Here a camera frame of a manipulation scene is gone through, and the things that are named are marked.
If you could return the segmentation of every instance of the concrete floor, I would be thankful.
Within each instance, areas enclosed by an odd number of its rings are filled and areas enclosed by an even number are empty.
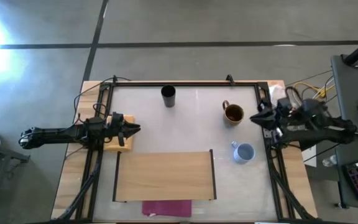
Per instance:
[[[89,44],[102,0],[0,0],[0,44]],[[355,0],[110,0],[101,43],[358,40]],[[357,46],[98,49],[90,80],[279,79],[291,83],[331,68],[330,57]],[[65,145],[25,151],[31,126],[73,120],[89,49],[0,50],[2,145],[31,155],[0,188],[0,223],[48,220]],[[330,73],[308,80],[322,86]],[[329,102],[339,115],[337,101]],[[358,209],[338,210],[335,182],[311,179],[319,217],[358,223]]]

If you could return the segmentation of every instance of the black cup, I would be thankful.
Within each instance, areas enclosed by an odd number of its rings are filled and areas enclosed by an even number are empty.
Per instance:
[[[164,99],[164,103],[166,107],[175,106],[175,87],[171,85],[166,85],[161,89],[161,95]]]

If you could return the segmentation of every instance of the pink cloth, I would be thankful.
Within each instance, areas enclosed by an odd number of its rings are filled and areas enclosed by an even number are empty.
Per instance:
[[[191,200],[144,201],[143,215],[170,215],[174,217],[191,217]]]

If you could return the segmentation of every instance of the white mug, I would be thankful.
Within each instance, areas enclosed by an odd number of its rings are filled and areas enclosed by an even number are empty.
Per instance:
[[[238,144],[233,141],[231,147],[234,149],[234,160],[238,164],[245,164],[255,157],[255,149],[250,144]]]

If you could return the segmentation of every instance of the white bottle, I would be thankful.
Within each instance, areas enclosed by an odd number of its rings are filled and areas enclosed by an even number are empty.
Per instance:
[[[332,155],[323,159],[323,165],[326,167],[331,167],[336,165],[336,155]]]

